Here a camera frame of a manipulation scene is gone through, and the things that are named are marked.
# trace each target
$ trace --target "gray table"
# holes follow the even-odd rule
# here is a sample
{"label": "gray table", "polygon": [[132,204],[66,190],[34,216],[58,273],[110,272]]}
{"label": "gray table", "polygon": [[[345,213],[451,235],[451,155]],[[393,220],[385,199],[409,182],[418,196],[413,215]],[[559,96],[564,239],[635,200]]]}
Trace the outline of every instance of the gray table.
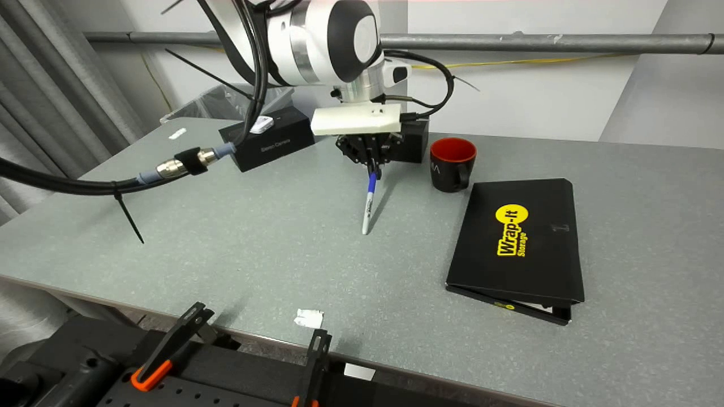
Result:
{"label": "gray table", "polygon": [[[173,120],[87,178],[212,146],[228,124]],[[385,168],[362,236],[366,172],[331,139],[127,196],[144,246],[113,198],[56,194],[0,228],[0,274],[166,314],[201,300],[220,326],[295,344],[310,335],[296,310],[320,309],[334,352],[547,403],[722,403],[724,151],[467,138],[474,181],[573,183],[586,302],[567,327],[445,291],[468,196],[437,192],[425,164]]]}

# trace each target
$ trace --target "marker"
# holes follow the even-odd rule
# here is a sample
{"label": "marker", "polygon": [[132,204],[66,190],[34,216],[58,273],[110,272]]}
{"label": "marker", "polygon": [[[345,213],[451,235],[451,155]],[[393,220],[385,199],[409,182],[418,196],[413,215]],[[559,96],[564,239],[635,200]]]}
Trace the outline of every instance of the marker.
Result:
{"label": "marker", "polygon": [[372,216],[372,198],[374,197],[374,187],[377,184],[377,176],[373,173],[369,175],[369,186],[367,187],[367,202],[364,205],[364,218],[362,219],[362,234],[366,235],[369,231],[369,219]]}

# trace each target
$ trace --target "black mug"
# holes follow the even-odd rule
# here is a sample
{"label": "black mug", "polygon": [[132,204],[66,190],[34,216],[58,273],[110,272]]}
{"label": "black mug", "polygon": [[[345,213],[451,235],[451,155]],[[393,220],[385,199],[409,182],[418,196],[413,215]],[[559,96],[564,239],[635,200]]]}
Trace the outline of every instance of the black mug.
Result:
{"label": "black mug", "polygon": [[441,138],[430,146],[432,185],[442,192],[458,192],[470,185],[478,151],[462,138]]}

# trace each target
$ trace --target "black camera box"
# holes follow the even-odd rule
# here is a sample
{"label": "black camera box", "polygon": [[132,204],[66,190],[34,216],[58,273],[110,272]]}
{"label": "black camera box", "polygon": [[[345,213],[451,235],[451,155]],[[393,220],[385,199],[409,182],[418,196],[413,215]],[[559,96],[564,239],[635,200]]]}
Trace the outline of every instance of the black camera box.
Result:
{"label": "black camera box", "polygon": [[[266,114],[274,125],[262,134],[250,133],[232,156],[241,172],[274,161],[314,144],[309,118],[293,106]],[[244,123],[219,130],[225,142],[230,142],[243,131]]]}
{"label": "black camera box", "polygon": [[447,289],[556,324],[583,302],[573,186],[565,179],[473,185]]}

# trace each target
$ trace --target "white tape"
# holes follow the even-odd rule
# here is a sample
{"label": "white tape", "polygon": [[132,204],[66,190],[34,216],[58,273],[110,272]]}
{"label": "white tape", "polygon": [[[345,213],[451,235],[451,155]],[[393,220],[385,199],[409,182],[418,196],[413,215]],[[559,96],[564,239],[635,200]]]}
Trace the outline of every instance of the white tape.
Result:
{"label": "white tape", "polygon": [[324,318],[324,312],[316,309],[298,309],[297,317],[294,318],[294,323],[300,327],[314,328],[318,330],[321,328],[322,319]]}
{"label": "white tape", "polygon": [[183,133],[186,133],[186,127],[181,127],[179,130],[176,130],[174,134],[171,134],[169,136],[169,140],[176,140],[177,138],[181,137]]}

